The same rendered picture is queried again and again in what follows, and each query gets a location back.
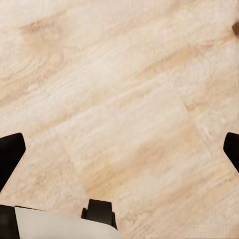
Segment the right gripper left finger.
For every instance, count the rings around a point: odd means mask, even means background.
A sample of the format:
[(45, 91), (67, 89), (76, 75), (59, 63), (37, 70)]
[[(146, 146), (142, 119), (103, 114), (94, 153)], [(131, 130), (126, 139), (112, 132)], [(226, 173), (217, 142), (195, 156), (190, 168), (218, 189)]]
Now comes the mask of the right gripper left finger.
[(0, 138), (0, 192), (26, 151), (22, 133)]

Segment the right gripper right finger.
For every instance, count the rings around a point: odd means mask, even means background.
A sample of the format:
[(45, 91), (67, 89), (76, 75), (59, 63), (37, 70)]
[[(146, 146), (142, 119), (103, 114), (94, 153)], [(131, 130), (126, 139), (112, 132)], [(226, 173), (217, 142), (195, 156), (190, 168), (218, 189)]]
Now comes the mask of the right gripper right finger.
[(228, 132), (225, 138), (223, 150), (239, 172), (239, 134)]

